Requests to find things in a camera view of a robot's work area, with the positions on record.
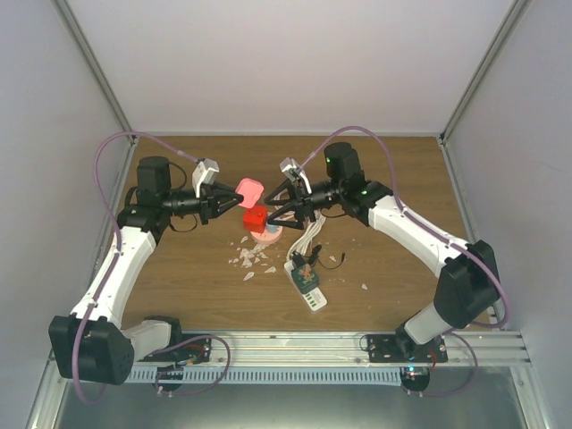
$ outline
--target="wooden table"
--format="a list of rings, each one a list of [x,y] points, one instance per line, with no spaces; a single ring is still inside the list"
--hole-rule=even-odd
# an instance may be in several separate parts
[[[166,138],[194,156],[218,162],[218,180],[236,186],[244,177],[274,189],[284,177],[278,167],[286,156],[302,162],[323,140],[320,137],[180,137]],[[383,151],[371,139],[346,137],[358,151],[366,177],[390,184]],[[464,229],[449,176],[437,142],[432,138],[386,139],[394,159],[400,195],[419,214],[450,233],[463,237]],[[142,156],[165,155],[189,174],[194,165],[155,143],[142,140],[136,150],[126,189],[135,184],[135,167]],[[326,179],[324,156],[307,167],[311,181]],[[181,174],[172,172],[173,186]],[[393,330],[432,299],[436,279],[429,270],[392,239],[366,228],[355,219],[328,219],[316,238],[324,246],[326,264],[346,261],[336,270],[319,265],[321,289],[327,307],[316,313],[286,278],[282,266],[287,249],[300,235],[288,230],[265,250],[269,259],[241,268],[229,264],[239,257],[237,248],[253,248],[242,227],[243,210],[236,207],[208,225],[190,233],[167,230],[133,288],[123,317],[123,327],[147,315],[181,319],[185,329],[199,330]],[[330,214],[339,213],[332,209]],[[184,229],[192,218],[175,219]],[[270,266],[276,273],[264,273]],[[255,276],[243,281],[248,271]]]

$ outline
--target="white power strip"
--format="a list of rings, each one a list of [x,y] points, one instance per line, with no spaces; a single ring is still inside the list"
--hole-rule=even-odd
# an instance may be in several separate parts
[[[322,307],[325,307],[328,303],[327,299],[325,298],[324,294],[320,290],[320,288],[313,288],[310,292],[302,295],[296,283],[292,280],[292,271],[294,270],[294,262],[288,261],[284,264],[284,272],[290,279],[290,283],[296,288],[296,291],[302,296],[302,298],[306,301],[307,306],[310,307],[310,310],[317,311]]]

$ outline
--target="white wall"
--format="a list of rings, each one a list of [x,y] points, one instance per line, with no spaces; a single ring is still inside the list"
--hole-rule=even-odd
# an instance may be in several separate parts
[[[47,327],[88,286],[104,220],[91,160],[119,127],[50,2],[0,3],[0,57],[0,425],[21,428]],[[123,152],[103,160],[106,189]]]
[[[572,3],[533,1],[450,139],[557,423],[572,384]]]
[[[135,129],[443,130],[511,0],[70,0]]]

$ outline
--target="ventilation grille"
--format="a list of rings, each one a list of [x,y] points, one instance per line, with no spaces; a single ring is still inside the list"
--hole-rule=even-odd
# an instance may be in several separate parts
[[[186,367],[172,372],[177,380],[161,383],[212,383],[221,374],[220,368]],[[156,368],[134,368],[126,383],[153,383]],[[231,368],[222,383],[227,384],[401,384],[399,369],[393,368]]]

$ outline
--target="red cube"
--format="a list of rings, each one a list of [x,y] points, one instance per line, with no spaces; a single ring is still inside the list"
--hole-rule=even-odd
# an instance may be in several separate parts
[[[264,206],[247,208],[242,216],[244,229],[262,234],[266,228],[266,217],[268,217],[268,210]]]

